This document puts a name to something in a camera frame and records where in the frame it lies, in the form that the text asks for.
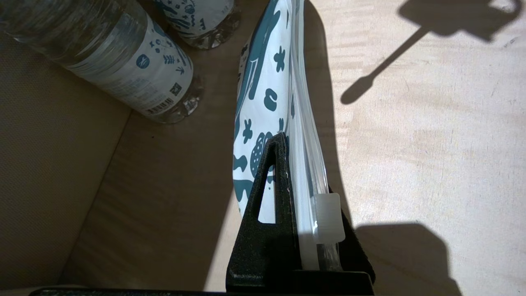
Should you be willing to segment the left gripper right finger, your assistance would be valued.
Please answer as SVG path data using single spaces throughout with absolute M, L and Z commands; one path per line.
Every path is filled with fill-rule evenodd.
M 374 284 L 375 272 L 357 238 L 350 220 L 339 205 L 345 238 L 338 243 L 339 260 L 342 271 L 337 272 L 338 278 L 345 284 Z

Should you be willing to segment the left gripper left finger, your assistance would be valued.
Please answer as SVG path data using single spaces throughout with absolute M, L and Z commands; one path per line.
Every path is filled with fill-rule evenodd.
M 275 171 L 275 223 L 259 221 L 270 168 Z M 284 133 L 267 141 L 227 266 L 228 284 L 288 284 L 297 269 L 297 226 Z

